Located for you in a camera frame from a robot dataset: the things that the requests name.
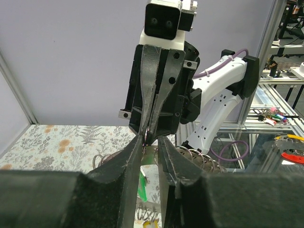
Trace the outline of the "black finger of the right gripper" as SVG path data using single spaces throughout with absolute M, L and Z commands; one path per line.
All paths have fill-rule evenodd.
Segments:
M 153 103 L 155 99 L 156 78 L 161 57 L 161 48 L 143 45 L 140 67 L 140 85 L 142 94 L 142 115 L 140 134 L 146 140 L 155 139 L 155 127 L 152 125 Z
M 156 96 L 155 105 L 151 118 L 151 134 L 156 135 L 157 125 L 161 114 L 162 107 L 172 92 L 176 81 L 183 67 L 185 52 L 183 50 L 170 49 L 166 59 L 164 72 L 161 80 L 159 93 Z

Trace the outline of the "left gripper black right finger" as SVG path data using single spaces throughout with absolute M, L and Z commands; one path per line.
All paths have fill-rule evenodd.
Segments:
M 207 173 L 158 139 L 165 228 L 301 228 L 302 173 Z

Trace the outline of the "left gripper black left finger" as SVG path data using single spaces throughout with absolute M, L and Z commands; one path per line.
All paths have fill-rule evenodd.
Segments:
M 70 171 L 0 172 L 3 228 L 131 228 L 143 137 L 134 137 L 87 174 Z

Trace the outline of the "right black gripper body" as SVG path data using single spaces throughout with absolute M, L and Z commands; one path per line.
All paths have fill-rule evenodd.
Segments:
M 175 134 L 200 114 L 201 91 L 193 87 L 199 64 L 199 51 L 188 42 L 182 50 L 137 45 L 119 117 L 138 135 Z

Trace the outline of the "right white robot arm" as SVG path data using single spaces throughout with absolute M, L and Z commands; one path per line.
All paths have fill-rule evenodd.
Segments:
M 201 74 L 199 52 L 190 43 L 183 50 L 138 45 L 128 94 L 119 117 L 144 137 L 146 145 L 177 132 L 179 125 L 199 125 L 182 143 L 207 154 L 231 111 L 250 97 L 259 82 L 257 57 L 223 50 L 220 60 Z

